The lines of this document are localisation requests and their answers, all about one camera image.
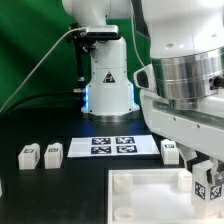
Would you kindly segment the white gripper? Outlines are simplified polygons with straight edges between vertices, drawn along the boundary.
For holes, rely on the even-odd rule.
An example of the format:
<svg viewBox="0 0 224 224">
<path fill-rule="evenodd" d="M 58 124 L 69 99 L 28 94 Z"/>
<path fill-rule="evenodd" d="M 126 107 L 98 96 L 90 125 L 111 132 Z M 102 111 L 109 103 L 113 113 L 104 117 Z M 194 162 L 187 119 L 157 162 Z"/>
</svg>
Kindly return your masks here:
<svg viewBox="0 0 224 224">
<path fill-rule="evenodd" d="M 140 88 L 143 116 L 150 131 L 184 145 L 178 150 L 188 171 L 197 160 L 194 150 L 211 157 L 207 181 L 224 184 L 224 90 L 199 98 L 197 110 L 180 111 L 157 95 L 151 64 L 134 73 L 134 82 Z"/>
</svg>

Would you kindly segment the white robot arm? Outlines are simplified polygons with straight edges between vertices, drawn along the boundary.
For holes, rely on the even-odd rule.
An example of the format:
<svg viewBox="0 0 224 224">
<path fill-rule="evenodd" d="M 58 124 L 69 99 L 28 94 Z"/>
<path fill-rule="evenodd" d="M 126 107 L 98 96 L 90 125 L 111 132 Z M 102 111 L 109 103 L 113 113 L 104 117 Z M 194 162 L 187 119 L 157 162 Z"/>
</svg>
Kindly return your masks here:
<svg viewBox="0 0 224 224">
<path fill-rule="evenodd" d="M 199 151 L 208 182 L 224 180 L 224 0 L 62 0 L 91 55 L 83 113 L 95 119 L 139 108 L 149 130 Z M 126 42 L 115 20 L 129 18 L 150 41 L 149 64 L 128 81 Z"/>
</svg>

